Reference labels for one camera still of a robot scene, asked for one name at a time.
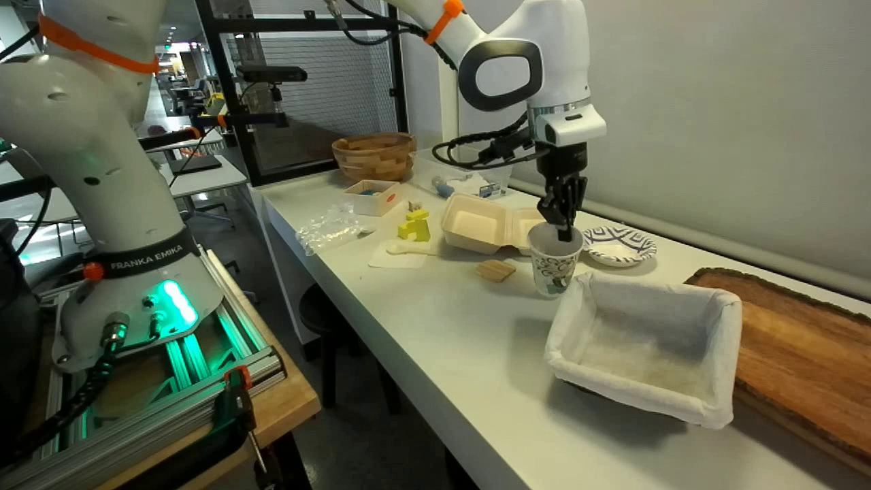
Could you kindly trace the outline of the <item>orange and black clamp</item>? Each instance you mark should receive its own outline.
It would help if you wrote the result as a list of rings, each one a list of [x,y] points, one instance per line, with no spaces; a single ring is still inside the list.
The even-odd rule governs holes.
[[[253,410],[251,388],[253,381],[248,366],[238,365],[223,374],[224,388],[216,399],[215,430],[223,438],[221,447],[234,452],[243,446],[253,450],[253,471],[257,484],[265,488],[268,470],[254,431],[257,421]]]

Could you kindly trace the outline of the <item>woven wooden basket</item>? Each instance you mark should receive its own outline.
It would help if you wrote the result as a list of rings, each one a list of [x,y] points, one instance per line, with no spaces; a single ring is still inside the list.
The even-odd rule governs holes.
[[[354,181],[402,181],[410,175],[416,136],[409,133],[373,133],[342,137],[331,145],[340,171]]]

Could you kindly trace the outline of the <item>small white box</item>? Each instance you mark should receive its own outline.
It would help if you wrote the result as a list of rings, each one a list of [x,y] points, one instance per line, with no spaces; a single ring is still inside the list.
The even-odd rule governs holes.
[[[361,180],[342,197],[353,214],[382,216],[401,202],[400,186],[398,181]]]

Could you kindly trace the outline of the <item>clear plastic container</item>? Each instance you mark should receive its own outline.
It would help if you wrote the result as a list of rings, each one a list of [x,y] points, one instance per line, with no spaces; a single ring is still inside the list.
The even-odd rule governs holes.
[[[513,167],[463,169],[433,158],[430,148],[412,152],[411,184],[448,199],[455,193],[483,199],[499,199],[509,190]]]

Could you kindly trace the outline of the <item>yellow toy block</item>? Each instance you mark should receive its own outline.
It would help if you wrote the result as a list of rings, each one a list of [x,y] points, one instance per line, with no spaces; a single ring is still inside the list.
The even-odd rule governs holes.
[[[409,201],[405,221],[397,227],[397,237],[404,241],[429,242],[431,233],[427,219],[429,211],[419,201]]]

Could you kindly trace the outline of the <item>basket with white cloth liner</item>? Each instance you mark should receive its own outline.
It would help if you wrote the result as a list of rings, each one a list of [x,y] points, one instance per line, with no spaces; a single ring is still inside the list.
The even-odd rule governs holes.
[[[544,357],[563,382],[719,430],[734,418],[742,310],[723,289],[588,272],[561,297]]]

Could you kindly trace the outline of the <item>patterned paper cup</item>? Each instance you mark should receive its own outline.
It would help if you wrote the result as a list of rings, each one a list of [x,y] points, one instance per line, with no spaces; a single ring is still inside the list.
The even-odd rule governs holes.
[[[531,252],[532,276],[536,290],[547,298],[563,294],[574,276],[585,240],[575,227],[557,229],[539,223],[527,233]]]

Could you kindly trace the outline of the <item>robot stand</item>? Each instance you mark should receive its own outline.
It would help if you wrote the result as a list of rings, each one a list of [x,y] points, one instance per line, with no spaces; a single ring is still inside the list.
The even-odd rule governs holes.
[[[83,279],[29,295],[52,322],[48,353],[25,366],[35,424],[0,437],[0,490],[175,490],[205,486],[253,454],[221,447],[223,374],[248,366],[259,448],[320,409],[214,252],[147,253],[112,276],[92,260]]]

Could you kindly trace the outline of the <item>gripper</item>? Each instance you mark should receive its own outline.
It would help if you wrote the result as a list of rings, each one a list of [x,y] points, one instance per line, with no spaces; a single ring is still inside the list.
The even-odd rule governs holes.
[[[561,242],[573,240],[574,221],[584,202],[588,179],[588,143],[547,148],[544,155],[545,194],[536,205],[548,224],[558,227]]]

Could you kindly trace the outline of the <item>blue patterned paper plate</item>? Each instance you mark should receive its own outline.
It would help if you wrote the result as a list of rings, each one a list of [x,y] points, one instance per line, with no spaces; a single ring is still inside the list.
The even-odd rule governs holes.
[[[653,239],[631,227],[589,227],[581,233],[588,256],[608,267],[627,269],[657,255],[657,245]]]

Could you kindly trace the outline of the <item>black frame with mesh panel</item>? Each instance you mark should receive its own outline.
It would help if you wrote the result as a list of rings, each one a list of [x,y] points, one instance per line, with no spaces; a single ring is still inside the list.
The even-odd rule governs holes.
[[[382,0],[194,0],[228,112],[273,111],[266,84],[248,88],[238,65],[299,66],[305,82],[279,86],[289,127],[230,125],[230,144],[251,186],[336,168],[341,137],[405,131],[395,8]]]

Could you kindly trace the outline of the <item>open styrofoam pack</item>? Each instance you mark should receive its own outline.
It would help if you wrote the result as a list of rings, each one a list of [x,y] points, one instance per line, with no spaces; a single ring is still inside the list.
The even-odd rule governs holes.
[[[442,235],[455,248],[494,255],[511,247],[523,255],[531,254],[529,230],[544,218],[535,208],[507,208],[489,199],[453,195],[442,215]]]

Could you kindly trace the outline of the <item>clear plastic wrap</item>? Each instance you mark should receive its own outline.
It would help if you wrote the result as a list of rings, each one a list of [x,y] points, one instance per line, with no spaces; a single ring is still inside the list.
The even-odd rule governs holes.
[[[330,207],[295,232],[306,255],[318,255],[376,232],[372,223],[361,219],[351,204]]]

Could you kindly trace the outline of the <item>small wooden piece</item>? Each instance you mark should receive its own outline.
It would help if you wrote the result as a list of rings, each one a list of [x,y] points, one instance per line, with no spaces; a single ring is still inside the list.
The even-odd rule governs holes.
[[[476,265],[476,273],[489,282],[501,283],[516,272],[512,263],[499,260],[482,261]]]

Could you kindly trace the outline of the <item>black stool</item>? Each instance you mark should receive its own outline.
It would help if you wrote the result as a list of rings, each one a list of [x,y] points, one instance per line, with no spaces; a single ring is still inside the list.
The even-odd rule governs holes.
[[[345,346],[349,355],[356,357],[366,344],[316,283],[299,298],[299,320],[305,329],[318,335],[318,347],[304,347],[303,354],[307,360],[320,360],[321,404],[332,409],[336,403],[338,348]]]

